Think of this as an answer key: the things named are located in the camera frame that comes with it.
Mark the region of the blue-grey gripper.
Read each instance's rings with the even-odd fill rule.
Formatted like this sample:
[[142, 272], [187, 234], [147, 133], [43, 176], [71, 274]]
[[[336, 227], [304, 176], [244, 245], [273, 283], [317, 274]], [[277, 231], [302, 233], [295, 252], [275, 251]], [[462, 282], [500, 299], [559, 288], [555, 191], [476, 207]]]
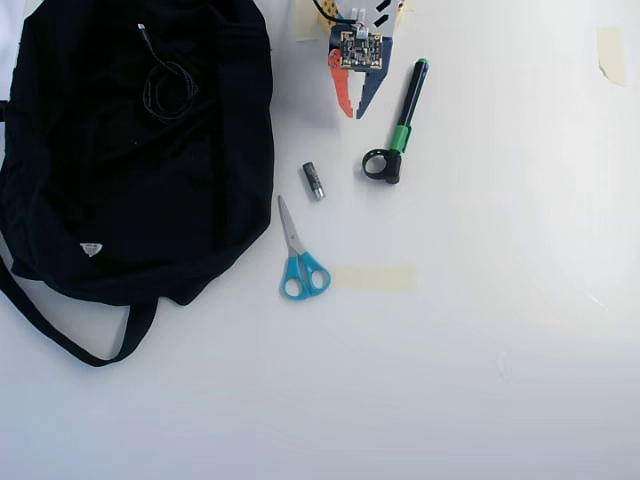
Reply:
[[[328, 67], [334, 82], [338, 104], [344, 114], [348, 118], [352, 118], [353, 108], [349, 97], [349, 71], [341, 66], [341, 51], [338, 48], [341, 45], [344, 32], [354, 33], [355, 28], [344, 24], [335, 24], [329, 29], [329, 46], [331, 50], [328, 53]], [[389, 70], [393, 39], [390, 36], [381, 36], [381, 42], [382, 68], [369, 69], [365, 73], [362, 94], [356, 111], [357, 119], [361, 119], [366, 113]]]

